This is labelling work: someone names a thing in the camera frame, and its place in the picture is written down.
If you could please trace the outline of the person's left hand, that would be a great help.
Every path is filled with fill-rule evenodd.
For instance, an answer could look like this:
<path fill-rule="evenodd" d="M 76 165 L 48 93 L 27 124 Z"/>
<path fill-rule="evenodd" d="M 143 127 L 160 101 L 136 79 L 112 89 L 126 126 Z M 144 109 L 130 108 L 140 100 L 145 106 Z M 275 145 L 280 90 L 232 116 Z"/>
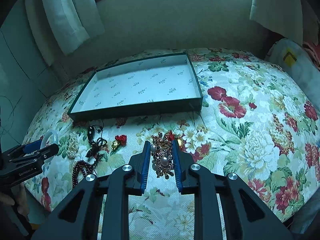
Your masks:
<path fill-rule="evenodd" d="M 29 205 L 27 203 L 27 194 L 25 191 L 24 183 L 20 183 L 18 186 L 14 186 L 14 189 L 17 190 L 13 197 L 1 192 L 1 202 L 9 206 L 14 206 L 17 204 L 17 211 L 19 214 L 24 217 L 29 215 Z"/>

